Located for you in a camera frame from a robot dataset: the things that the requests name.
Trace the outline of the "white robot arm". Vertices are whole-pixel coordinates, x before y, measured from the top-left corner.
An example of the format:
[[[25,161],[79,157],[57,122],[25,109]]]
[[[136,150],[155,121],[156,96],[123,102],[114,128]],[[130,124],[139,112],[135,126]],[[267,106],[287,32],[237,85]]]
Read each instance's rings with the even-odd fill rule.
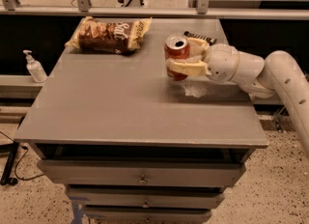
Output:
[[[182,34],[170,35],[164,50],[167,74],[176,81],[205,76],[235,83],[254,97],[279,96],[309,154],[309,82],[289,53],[274,51],[262,58],[224,43],[211,45]]]

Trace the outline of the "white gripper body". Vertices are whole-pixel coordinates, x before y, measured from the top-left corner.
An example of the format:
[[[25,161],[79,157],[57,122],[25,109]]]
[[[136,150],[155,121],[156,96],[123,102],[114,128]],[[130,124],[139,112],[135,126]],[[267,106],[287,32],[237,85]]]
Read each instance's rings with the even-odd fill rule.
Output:
[[[230,45],[217,43],[208,48],[205,62],[206,77],[213,81],[227,82],[232,79],[239,63],[239,52]]]

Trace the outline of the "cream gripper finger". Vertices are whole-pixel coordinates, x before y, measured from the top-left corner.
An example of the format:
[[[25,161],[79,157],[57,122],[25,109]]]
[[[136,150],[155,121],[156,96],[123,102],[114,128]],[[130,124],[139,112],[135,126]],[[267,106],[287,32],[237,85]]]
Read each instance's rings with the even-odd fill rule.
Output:
[[[210,44],[202,39],[196,39],[196,38],[189,38],[188,39],[189,45],[190,45],[190,51],[189,56],[204,56],[210,47]]]
[[[190,62],[169,58],[166,61],[166,67],[170,71],[187,76],[202,76],[208,72],[208,64],[201,60]]]

